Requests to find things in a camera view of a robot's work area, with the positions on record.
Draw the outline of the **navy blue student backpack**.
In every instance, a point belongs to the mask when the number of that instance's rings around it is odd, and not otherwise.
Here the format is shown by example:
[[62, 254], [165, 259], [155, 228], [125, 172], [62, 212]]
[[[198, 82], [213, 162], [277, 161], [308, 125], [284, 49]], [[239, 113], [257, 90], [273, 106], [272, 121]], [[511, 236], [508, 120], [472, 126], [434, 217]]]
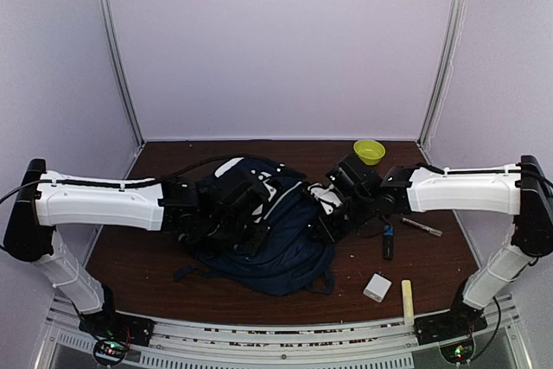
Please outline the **navy blue student backpack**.
[[309, 224], [321, 208], [308, 196], [305, 174], [261, 156], [238, 156], [226, 160], [206, 177], [186, 182], [171, 180], [163, 187], [168, 203], [165, 226], [175, 235], [178, 218], [198, 210], [196, 183], [219, 176], [231, 168], [275, 178], [283, 184], [283, 193], [269, 213], [263, 217], [270, 226], [269, 234], [254, 255], [238, 251], [190, 251], [179, 243], [197, 262], [206, 266], [206, 277], [224, 277], [257, 292], [286, 296], [306, 290], [329, 295], [334, 290], [331, 265], [335, 242], [321, 242], [311, 237]]

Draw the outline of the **white charger box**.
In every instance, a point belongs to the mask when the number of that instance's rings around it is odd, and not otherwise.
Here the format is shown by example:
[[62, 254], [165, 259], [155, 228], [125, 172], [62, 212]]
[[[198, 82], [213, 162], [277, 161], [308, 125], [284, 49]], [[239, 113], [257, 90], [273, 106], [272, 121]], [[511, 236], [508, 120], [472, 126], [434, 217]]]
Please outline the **white charger box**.
[[362, 294], [375, 302], [382, 302], [391, 285], [390, 280], [375, 273], [363, 288]]

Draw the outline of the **pale yellow highlighter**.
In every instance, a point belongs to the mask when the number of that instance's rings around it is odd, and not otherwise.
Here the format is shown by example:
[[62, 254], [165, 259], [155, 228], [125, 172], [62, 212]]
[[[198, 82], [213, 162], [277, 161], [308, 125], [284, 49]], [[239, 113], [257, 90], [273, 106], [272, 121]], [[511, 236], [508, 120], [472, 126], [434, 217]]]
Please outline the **pale yellow highlighter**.
[[401, 281], [402, 301], [404, 311], [404, 324], [406, 326], [412, 326], [415, 320], [414, 304], [412, 295], [411, 281], [404, 279]]

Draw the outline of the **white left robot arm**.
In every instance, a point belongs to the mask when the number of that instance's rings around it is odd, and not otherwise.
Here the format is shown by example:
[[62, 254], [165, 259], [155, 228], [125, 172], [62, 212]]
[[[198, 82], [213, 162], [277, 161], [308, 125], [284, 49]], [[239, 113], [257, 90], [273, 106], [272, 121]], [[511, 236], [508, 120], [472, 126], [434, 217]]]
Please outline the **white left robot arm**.
[[76, 308], [85, 331], [115, 338], [130, 324], [115, 310], [111, 289], [83, 270], [56, 228], [88, 224], [172, 232], [192, 250], [258, 251], [270, 231], [266, 218], [277, 199], [273, 176], [242, 170], [235, 156], [205, 182], [187, 181], [182, 171], [164, 178], [111, 181], [63, 175], [42, 159], [29, 163], [22, 184], [7, 195], [16, 200], [2, 250], [35, 264]]

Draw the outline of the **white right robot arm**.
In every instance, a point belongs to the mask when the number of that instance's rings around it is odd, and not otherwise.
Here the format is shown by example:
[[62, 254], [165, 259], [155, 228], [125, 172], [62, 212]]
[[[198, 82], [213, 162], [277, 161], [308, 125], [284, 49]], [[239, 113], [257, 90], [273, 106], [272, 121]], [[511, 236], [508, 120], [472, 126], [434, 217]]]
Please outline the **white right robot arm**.
[[458, 336], [477, 328], [485, 306], [533, 261], [552, 253], [552, 184], [534, 156], [483, 169], [396, 166], [381, 177], [351, 154], [327, 178], [328, 185], [308, 186], [308, 195], [322, 206], [315, 228], [331, 242], [350, 228], [395, 214], [454, 210], [512, 216], [512, 234], [460, 285], [450, 310], [415, 320], [419, 334]]

